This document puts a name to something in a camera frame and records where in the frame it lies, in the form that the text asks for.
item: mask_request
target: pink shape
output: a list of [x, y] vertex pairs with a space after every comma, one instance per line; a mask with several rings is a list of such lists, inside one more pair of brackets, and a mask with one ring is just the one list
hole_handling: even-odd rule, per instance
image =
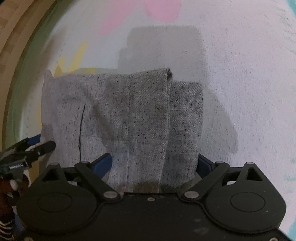
[[181, 0], [145, 0], [145, 9], [149, 17], [170, 23], [179, 16]]
[[117, 28], [134, 10], [141, 0], [113, 0], [107, 6], [107, 18], [104, 20], [100, 33], [108, 34]]

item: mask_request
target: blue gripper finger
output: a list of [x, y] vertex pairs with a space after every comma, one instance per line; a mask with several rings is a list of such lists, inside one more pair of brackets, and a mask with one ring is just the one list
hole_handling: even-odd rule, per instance
[[29, 144], [30, 146], [36, 145], [37, 143], [40, 142], [40, 137], [41, 137], [41, 134], [29, 138], [29, 140], [28, 140], [28, 144]]
[[103, 178], [112, 167], [112, 157], [106, 153], [90, 164], [90, 168], [100, 178]]
[[201, 177], [206, 177], [211, 171], [215, 169], [215, 163], [205, 158], [203, 155], [198, 154], [198, 164], [196, 172]]

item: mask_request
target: black seam line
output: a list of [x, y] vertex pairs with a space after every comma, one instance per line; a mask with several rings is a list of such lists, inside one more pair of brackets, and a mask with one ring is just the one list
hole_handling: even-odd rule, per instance
[[82, 111], [82, 116], [81, 116], [81, 121], [80, 121], [80, 129], [79, 129], [79, 159], [80, 159], [79, 162], [81, 162], [81, 127], [82, 127], [84, 110], [85, 110], [85, 104], [83, 106], [83, 111]]

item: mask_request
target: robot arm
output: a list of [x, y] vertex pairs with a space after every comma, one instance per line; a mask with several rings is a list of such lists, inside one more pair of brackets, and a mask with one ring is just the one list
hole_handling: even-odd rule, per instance
[[289, 240], [278, 230], [285, 202], [254, 163], [230, 167], [199, 155], [202, 180], [184, 193], [121, 198], [94, 172], [110, 158], [49, 165], [17, 203], [26, 226], [17, 240]]

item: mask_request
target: gray cloth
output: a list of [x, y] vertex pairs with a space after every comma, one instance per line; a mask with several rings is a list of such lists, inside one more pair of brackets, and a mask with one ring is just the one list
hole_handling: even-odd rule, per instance
[[135, 74], [45, 73], [47, 164], [70, 167], [109, 152], [104, 181], [123, 192], [159, 192], [194, 179], [202, 126], [200, 83], [172, 81], [169, 69]]

